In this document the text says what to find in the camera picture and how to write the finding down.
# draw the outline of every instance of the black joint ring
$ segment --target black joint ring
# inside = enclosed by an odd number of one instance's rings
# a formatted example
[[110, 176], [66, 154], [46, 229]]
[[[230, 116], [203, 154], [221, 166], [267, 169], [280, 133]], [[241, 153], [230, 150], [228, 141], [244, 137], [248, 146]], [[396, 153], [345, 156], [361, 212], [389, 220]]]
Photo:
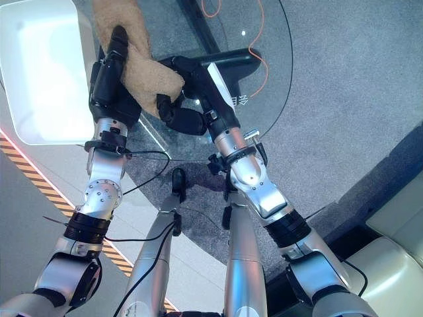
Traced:
[[241, 150], [238, 150], [238, 151], [228, 155], [225, 158], [225, 163], [226, 163], [227, 166], [230, 166], [235, 161], [240, 160], [243, 157], [247, 157], [251, 154], [255, 155], [256, 153], [257, 153], [257, 150], [256, 150], [255, 147], [245, 147]]

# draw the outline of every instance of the hazard stripe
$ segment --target hazard stripe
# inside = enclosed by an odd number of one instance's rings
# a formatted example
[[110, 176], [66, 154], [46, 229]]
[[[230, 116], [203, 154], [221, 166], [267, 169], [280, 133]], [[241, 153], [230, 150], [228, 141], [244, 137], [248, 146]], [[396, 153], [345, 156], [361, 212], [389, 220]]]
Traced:
[[[36, 166], [34, 166], [21, 154], [21, 152], [7, 139], [7, 136], [1, 130], [0, 149], [12, 162], [14, 162], [16, 167], [22, 171], [22, 173], [38, 188], [38, 190], [40, 190], [40, 192], [42, 192], [46, 198], [61, 211], [61, 213], [68, 218], [72, 217], [75, 207], [70, 205], [65, 196], [59, 193], [51, 185], [51, 183], [49, 183], [47, 178], [37, 171]], [[127, 277], [131, 276], [134, 266], [125, 259], [118, 249], [111, 245], [109, 241], [103, 242], [102, 253], [108, 257], [123, 274]], [[167, 312], [178, 311], [167, 299], [165, 299], [165, 308]]]

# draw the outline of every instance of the round glass table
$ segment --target round glass table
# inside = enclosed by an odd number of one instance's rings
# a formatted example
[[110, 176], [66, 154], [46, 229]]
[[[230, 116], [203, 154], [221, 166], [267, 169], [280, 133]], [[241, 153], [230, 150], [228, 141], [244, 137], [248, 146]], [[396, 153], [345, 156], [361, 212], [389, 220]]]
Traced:
[[[216, 64], [228, 85], [235, 112], [246, 133], [272, 128], [286, 103], [292, 76], [289, 28], [279, 0], [142, 0], [138, 1], [156, 60], [183, 55]], [[252, 56], [261, 56], [261, 60]], [[237, 60], [250, 69], [239, 73]], [[185, 108], [201, 111], [195, 100]], [[175, 132], [146, 112], [130, 134], [129, 149], [166, 151], [173, 160], [207, 160], [216, 149], [208, 133], [198, 137]]]

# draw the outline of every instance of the plush toy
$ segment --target plush toy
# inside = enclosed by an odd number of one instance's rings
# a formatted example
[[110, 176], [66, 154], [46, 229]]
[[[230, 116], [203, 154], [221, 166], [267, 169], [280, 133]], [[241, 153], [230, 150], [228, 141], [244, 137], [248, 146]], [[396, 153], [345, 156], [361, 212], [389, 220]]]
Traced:
[[93, 0], [96, 32], [104, 51], [113, 28], [121, 25], [128, 33], [128, 60], [122, 82], [141, 107], [153, 116], [157, 112], [157, 94], [165, 94], [174, 102], [184, 80], [172, 69], [152, 60], [149, 36], [141, 10], [135, 0]]

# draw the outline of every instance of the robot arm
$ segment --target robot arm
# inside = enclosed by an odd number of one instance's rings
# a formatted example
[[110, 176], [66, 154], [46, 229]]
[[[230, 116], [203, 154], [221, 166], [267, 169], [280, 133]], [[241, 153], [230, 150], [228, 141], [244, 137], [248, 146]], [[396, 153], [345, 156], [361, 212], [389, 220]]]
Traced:
[[364, 300], [349, 292], [350, 281], [342, 264], [270, 181], [262, 145], [254, 142], [264, 161], [255, 157], [256, 148], [247, 145], [217, 67], [211, 64], [204, 69], [185, 57], [172, 57], [166, 65], [184, 78], [184, 95], [200, 101], [204, 125], [219, 151], [219, 156], [210, 157], [211, 170], [229, 173], [232, 185], [256, 211], [262, 226], [289, 262], [289, 280], [299, 300], [313, 305], [316, 317], [347, 313], [376, 316]]
[[93, 66], [90, 110], [95, 135], [85, 145], [90, 176], [85, 203], [76, 207], [34, 291], [3, 304], [2, 316], [63, 317], [69, 309], [86, 303], [98, 287], [101, 268], [97, 258], [113, 210], [122, 200], [120, 179], [126, 156], [119, 153], [124, 153], [128, 129], [141, 112], [120, 82], [127, 46], [126, 31], [117, 26], [106, 56]]

